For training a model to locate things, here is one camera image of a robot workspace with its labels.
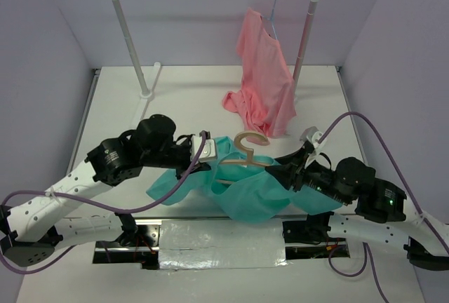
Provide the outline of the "tan wooden hanger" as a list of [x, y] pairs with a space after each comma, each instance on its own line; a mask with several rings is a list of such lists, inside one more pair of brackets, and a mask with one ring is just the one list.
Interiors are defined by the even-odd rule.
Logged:
[[214, 188], [254, 189], [271, 182], [272, 177], [265, 168], [276, 164], [272, 158], [259, 156], [253, 148], [244, 144], [245, 141], [251, 140], [262, 146], [270, 144], [267, 136], [251, 130], [242, 131], [233, 138], [215, 138], [218, 159], [213, 166]]

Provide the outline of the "teal t shirt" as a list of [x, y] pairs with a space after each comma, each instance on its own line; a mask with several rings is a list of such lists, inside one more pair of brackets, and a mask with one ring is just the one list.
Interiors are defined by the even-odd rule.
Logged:
[[283, 188], [261, 167], [224, 165], [226, 159], [243, 159], [230, 137], [216, 137], [218, 160], [210, 170], [190, 174], [178, 190], [163, 202], [166, 206], [181, 202], [192, 190], [217, 204], [228, 217], [247, 223], [261, 223], [289, 205], [309, 215], [337, 210], [342, 204], [321, 192], [304, 186], [299, 191]]

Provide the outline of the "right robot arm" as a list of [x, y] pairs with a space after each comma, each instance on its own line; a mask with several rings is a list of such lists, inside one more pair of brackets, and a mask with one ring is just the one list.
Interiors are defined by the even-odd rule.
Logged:
[[319, 244], [354, 239], [404, 255], [412, 265], [448, 270], [448, 225], [420, 213], [404, 190], [349, 157], [332, 170], [298, 156], [277, 159], [265, 170], [299, 196], [303, 220], [283, 223], [288, 243]]

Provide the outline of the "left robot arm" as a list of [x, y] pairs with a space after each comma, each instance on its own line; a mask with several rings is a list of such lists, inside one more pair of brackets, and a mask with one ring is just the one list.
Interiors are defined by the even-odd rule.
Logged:
[[130, 245], [139, 239], [135, 214], [143, 205], [124, 209], [108, 207], [108, 215], [73, 218], [82, 204], [98, 206], [96, 197], [144, 168], [163, 168], [149, 188], [152, 205], [171, 206], [197, 190], [227, 217], [251, 224], [264, 222], [289, 205], [307, 210], [312, 194], [290, 181], [285, 164], [256, 156], [241, 145], [257, 133], [234, 138], [175, 135], [175, 123], [162, 114], [139, 122], [137, 128], [103, 140], [66, 177], [44, 191], [31, 191], [19, 206], [1, 204], [1, 262], [21, 274], [43, 270], [43, 261], [55, 263], [53, 253], [69, 252], [92, 241]]

